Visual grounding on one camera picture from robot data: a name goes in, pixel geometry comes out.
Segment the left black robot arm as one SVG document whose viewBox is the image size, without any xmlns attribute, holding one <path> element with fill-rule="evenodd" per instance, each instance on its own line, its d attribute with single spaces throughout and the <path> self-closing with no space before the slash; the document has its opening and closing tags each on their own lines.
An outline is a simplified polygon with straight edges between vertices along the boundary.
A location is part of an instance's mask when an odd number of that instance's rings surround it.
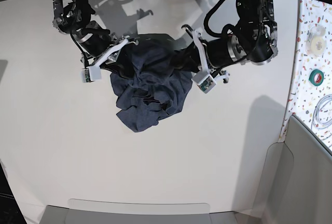
<svg viewBox="0 0 332 224">
<path fill-rule="evenodd" d="M 236 0 L 237 24 L 226 24 L 216 33 L 209 21 L 225 1 L 219 0 L 203 20 L 205 32 L 214 40 L 199 39 L 202 52 L 195 43 L 181 50 L 172 61 L 175 68 L 194 73 L 206 69 L 209 77 L 216 78 L 227 74 L 226 67 L 247 62 L 264 65 L 277 56 L 273 0 Z"/>
</svg>

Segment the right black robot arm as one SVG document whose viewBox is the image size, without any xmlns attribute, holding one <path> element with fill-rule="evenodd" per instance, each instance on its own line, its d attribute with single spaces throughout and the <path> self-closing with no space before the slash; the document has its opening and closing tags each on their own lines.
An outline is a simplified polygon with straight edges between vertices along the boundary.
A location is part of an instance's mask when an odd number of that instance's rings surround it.
<svg viewBox="0 0 332 224">
<path fill-rule="evenodd" d="M 123 5 L 133 0 L 53 0 L 53 26 L 69 35 L 81 52 L 84 81 L 101 79 L 106 70 L 122 78 L 134 75 L 127 45 L 138 45 L 137 21 L 149 15 L 142 9 L 127 15 Z"/>
</svg>

